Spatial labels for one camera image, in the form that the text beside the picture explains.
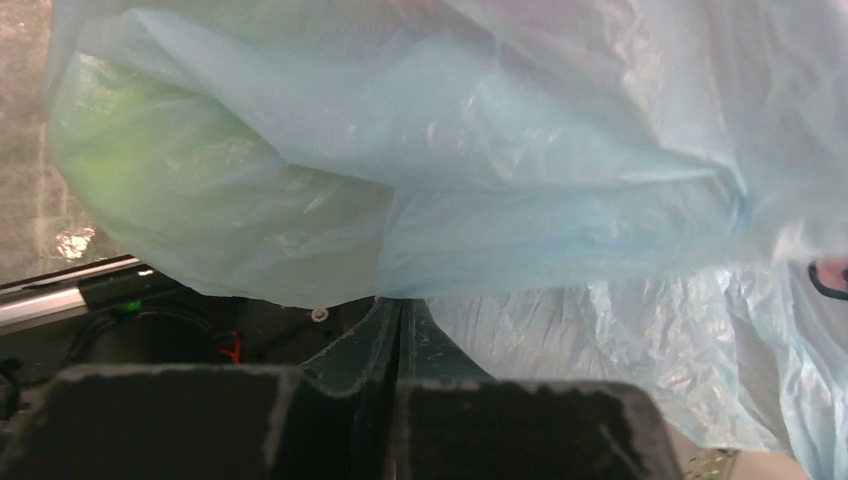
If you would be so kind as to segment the light blue plastic bag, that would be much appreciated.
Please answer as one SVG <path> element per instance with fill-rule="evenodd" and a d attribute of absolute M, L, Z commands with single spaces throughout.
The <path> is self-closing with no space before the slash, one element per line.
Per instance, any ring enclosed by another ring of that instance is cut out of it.
<path fill-rule="evenodd" d="M 847 475 L 843 1 L 56 1 L 50 152 L 208 295 L 423 299 L 498 377 L 621 380 Z"/>

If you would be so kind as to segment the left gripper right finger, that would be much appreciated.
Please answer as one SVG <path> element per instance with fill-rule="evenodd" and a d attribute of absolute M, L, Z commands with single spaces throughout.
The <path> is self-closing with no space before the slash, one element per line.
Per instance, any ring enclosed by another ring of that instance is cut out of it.
<path fill-rule="evenodd" d="M 402 305 L 390 452 L 396 479 L 679 479 L 662 416 L 609 381 L 497 380 Z"/>

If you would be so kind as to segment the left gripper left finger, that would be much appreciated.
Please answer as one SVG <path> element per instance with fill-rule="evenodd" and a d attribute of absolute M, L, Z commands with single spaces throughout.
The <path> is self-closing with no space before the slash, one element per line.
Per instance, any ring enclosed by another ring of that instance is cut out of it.
<path fill-rule="evenodd" d="M 378 479 L 402 305 L 301 367 L 81 365 L 12 429 L 5 479 Z"/>

